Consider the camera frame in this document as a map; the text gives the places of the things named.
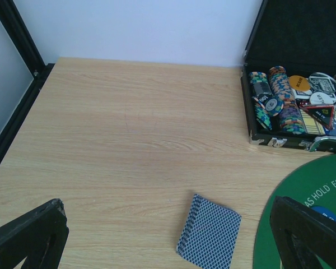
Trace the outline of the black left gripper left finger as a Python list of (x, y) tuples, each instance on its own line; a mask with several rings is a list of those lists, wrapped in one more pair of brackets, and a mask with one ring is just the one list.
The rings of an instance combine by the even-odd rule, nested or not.
[(62, 200), (43, 203), (0, 227), (0, 268), (58, 268), (68, 234)]

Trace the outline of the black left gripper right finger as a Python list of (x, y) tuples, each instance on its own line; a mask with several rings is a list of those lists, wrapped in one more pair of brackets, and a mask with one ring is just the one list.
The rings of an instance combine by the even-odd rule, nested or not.
[(336, 221), (277, 196), (269, 223), (284, 268), (336, 268)]

